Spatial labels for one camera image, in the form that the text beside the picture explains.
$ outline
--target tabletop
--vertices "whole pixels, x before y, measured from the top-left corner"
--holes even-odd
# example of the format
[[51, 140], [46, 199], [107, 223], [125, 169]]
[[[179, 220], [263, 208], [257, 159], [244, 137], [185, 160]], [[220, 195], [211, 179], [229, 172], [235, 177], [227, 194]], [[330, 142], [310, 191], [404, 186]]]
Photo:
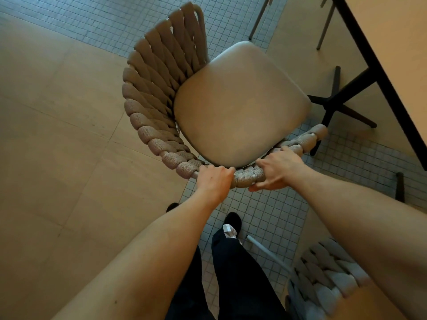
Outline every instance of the tabletop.
[[417, 156], [426, 159], [427, 0], [333, 1], [367, 64], [380, 64], [386, 76], [378, 84]]

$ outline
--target forearm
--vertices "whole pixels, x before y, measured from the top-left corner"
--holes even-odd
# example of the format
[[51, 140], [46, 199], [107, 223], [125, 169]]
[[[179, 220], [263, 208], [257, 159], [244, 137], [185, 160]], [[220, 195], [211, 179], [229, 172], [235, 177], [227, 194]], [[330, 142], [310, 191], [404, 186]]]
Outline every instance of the forearm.
[[377, 191], [301, 165], [290, 184], [410, 318], [426, 314], [427, 216]]
[[164, 319], [216, 204], [197, 191], [161, 216], [55, 319]]

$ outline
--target black pants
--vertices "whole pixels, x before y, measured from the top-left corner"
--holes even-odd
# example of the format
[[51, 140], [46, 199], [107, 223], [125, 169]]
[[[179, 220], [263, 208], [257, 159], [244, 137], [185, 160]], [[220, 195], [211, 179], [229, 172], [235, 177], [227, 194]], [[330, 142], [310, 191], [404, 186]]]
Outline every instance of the black pants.
[[[213, 265], [220, 288], [218, 320], [287, 320], [273, 287], [259, 264], [234, 238], [219, 229], [212, 240]], [[214, 320], [201, 284], [201, 255], [197, 247], [165, 320]]]

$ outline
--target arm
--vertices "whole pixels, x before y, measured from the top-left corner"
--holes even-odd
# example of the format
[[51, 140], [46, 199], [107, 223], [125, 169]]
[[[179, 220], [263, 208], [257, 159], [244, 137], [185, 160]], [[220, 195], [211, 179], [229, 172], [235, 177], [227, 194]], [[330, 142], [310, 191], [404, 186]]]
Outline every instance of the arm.
[[257, 164], [266, 181], [250, 191], [291, 186], [407, 317], [425, 318], [427, 215], [370, 188], [318, 173], [287, 147]]
[[233, 174], [234, 168], [201, 166], [195, 194], [137, 235], [54, 320], [164, 319]]

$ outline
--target shoe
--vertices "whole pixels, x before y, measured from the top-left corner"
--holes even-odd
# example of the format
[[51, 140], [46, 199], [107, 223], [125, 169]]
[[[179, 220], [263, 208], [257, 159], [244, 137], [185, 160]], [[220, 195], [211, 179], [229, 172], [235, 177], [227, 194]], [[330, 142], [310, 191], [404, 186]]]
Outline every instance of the shoe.
[[179, 203], [176, 203], [176, 202], [169, 204], [169, 206], [166, 209], [166, 212], [169, 212], [170, 210], [175, 209], [178, 205]]
[[231, 225], [238, 234], [242, 229], [242, 219], [240, 219], [236, 212], [230, 212], [227, 214], [226, 219], [224, 220], [224, 224]]

